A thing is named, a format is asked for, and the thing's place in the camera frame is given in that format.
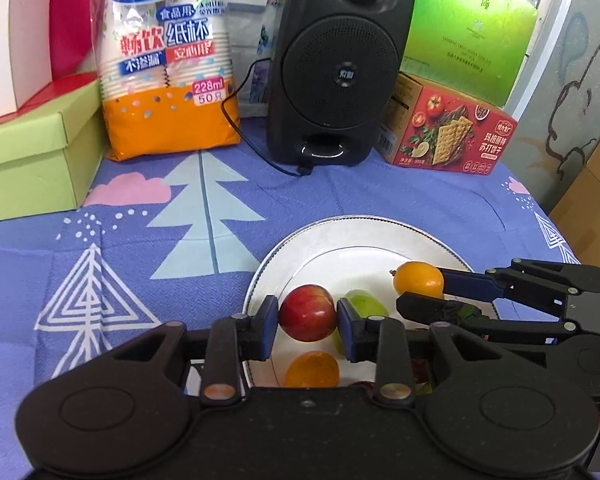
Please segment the yellow orange kumquat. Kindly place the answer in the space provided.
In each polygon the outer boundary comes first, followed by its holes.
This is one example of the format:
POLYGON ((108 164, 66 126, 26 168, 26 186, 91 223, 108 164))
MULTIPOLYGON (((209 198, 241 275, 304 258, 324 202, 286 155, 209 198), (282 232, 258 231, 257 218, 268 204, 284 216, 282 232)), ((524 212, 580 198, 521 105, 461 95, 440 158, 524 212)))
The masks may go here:
POLYGON ((409 292, 431 298, 444 297, 444 277, 429 263, 409 261, 391 271, 393 288, 399 296, 409 292))

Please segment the small orange front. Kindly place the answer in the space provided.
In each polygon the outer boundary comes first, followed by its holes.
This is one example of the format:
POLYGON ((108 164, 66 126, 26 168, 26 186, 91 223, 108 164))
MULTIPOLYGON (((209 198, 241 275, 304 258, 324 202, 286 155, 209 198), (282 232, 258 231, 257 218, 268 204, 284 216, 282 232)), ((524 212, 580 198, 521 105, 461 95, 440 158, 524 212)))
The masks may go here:
POLYGON ((340 382, 337 360, 323 351, 310 351, 295 358, 288 367, 286 388, 335 388, 340 382))

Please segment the red nectarine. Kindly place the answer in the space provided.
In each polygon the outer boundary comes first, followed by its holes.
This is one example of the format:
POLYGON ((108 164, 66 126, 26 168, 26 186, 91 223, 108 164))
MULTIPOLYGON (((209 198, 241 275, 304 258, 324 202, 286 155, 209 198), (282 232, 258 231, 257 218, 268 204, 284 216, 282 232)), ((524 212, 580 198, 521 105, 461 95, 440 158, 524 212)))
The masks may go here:
POLYGON ((318 285, 295 288, 279 308, 278 324, 288 336, 301 342, 325 339, 337 327, 332 295, 318 285))

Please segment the green apple in plate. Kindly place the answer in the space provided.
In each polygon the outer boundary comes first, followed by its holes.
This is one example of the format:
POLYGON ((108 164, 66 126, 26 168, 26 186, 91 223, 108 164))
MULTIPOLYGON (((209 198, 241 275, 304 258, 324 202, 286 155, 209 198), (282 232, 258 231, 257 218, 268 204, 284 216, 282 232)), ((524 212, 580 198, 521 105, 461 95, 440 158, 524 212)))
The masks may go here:
MULTIPOLYGON (((344 296, 340 297, 340 300, 347 300, 355 312, 361 318, 369 318, 370 316, 384 316, 388 318, 388 309, 373 295, 363 289, 352 289, 349 290, 344 296)), ((344 348, 338 328, 332 333, 332 341, 334 342, 336 350, 342 355, 346 355, 346 349, 344 348)))

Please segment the cardboard box right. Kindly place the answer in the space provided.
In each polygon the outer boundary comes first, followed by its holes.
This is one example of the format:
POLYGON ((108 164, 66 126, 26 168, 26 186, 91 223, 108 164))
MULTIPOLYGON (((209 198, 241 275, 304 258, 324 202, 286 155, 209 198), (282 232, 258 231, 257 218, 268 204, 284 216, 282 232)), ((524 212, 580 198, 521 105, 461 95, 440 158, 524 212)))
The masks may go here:
POLYGON ((600 143, 550 218, 582 263, 600 266, 600 143))

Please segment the white round plate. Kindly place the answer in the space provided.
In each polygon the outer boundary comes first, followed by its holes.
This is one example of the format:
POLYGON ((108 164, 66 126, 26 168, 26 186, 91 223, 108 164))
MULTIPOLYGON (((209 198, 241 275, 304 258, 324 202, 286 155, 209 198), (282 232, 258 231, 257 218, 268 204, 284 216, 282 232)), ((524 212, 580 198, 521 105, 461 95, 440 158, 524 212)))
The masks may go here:
MULTIPOLYGON (((424 326, 404 320, 396 312, 398 295, 390 274, 411 260, 426 261, 439 268, 473 271, 441 240, 396 220, 342 216, 317 221, 284 238, 263 259, 249 285, 244 312, 255 314, 268 295, 277 297, 282 304, 295 288, 310 284, 324 287, 334 300, 351 289, 366 290, 405 327, 421 328, 424 326)), ((249 385, 283 385, 291 362, 309 351, 324 351, 335 357, 341 387, 374 378, 374 363, 348 362, 337 351, 331 336, 317 342, 301 342, 278 328, 271 359, 245 364, 249 385)))

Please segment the blue patterned tablecloth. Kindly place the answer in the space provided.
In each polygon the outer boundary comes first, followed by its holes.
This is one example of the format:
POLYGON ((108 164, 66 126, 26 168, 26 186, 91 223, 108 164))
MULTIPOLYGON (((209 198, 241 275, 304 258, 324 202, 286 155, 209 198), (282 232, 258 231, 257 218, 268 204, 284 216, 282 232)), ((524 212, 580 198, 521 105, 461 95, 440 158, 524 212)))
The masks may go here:
POLYGON ((0 479, 29 471, 14 417, 33 387, 157 324, 239 311, 280 240, 345 214, 417 226, 476 271, 574 258, 504 165, 468 176, 371 154, 293 178, 245 144, 107 160, 80 209, 0 222, 0 479))

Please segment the red cracker box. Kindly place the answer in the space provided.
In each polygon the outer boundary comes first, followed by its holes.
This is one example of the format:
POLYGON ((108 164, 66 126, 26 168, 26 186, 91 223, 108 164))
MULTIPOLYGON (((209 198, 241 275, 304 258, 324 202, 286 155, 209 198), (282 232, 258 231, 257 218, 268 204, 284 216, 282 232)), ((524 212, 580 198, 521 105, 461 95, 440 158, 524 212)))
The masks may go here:
POLYGON ((393 166, 486 176, 516 128, 497 106, 400 73, 376 148, 393 166))

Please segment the light green shoe box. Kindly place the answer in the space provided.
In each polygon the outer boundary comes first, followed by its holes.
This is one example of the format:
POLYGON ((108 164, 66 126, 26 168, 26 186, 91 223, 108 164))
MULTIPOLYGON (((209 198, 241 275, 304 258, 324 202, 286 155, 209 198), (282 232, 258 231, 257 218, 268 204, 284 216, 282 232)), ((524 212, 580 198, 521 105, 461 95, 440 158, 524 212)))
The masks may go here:
POLYGON ((98 79, 0 125, 0 221, 79 208, 108 138, 98 79))

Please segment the large green gift box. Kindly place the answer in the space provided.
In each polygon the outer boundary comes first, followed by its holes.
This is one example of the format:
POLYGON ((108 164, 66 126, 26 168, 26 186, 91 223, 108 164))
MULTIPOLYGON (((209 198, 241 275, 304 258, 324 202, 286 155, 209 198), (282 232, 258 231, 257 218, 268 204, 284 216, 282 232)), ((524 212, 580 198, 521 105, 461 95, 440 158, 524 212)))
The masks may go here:
POLYGON ((528 0, 415 0, 401 70, 502 107, 537 17, 528 0))

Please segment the black speaker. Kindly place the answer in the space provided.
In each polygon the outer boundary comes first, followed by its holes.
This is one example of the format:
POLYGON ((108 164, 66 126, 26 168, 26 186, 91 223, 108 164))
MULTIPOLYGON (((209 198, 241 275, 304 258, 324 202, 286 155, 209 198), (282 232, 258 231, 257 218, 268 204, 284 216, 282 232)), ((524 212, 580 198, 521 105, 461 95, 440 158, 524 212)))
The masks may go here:
POLYGON ((415 0, 284 0, 266 145, 286 165, 355 166, 374 148, 415 0))

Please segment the red flat box lid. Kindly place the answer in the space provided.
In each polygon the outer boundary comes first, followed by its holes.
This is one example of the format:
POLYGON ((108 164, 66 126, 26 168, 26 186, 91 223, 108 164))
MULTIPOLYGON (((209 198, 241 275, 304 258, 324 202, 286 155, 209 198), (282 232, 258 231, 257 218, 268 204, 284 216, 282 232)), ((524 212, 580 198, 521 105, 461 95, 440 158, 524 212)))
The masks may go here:
POLYGON ((5 122, 22 117, 25 114, 31 113, 32 110, 36 110, 40 106, 53 101, 54 99, 61 98, 68 93, 78 90, 90 84, 97 79, 95 72, 77 73, 61 77, 52 81, 40 92, 32 96, 30 100, 27 100, 16 112, 4 115, 0 117, 0 125, 5 122))

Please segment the paper cups package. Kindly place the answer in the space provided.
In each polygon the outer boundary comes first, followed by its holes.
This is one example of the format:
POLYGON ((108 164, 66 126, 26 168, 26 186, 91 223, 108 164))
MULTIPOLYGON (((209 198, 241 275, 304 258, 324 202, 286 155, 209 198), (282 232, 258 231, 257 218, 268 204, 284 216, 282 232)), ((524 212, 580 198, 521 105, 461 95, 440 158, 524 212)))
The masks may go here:
POLYGON ((92 0, 116 162, 238 143, 226 0, 92 0))

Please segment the magenta tote bag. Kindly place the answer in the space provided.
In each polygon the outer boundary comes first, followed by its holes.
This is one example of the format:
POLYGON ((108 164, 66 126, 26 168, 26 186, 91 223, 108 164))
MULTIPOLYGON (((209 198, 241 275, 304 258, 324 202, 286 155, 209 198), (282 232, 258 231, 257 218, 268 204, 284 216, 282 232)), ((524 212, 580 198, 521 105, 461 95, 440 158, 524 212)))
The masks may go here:
POLYGON ((50 0, 50 65, 54 79, 75 73, 92 48, 91 0, 50 0))

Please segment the white coffee cup box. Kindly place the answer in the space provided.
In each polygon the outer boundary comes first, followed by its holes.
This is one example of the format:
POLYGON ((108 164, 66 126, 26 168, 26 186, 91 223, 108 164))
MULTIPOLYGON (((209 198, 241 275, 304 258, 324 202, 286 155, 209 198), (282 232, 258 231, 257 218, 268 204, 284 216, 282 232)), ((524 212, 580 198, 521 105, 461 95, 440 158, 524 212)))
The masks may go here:
POLYGON ((0 117, 51 81, 50 0, 0 0, 0 117))

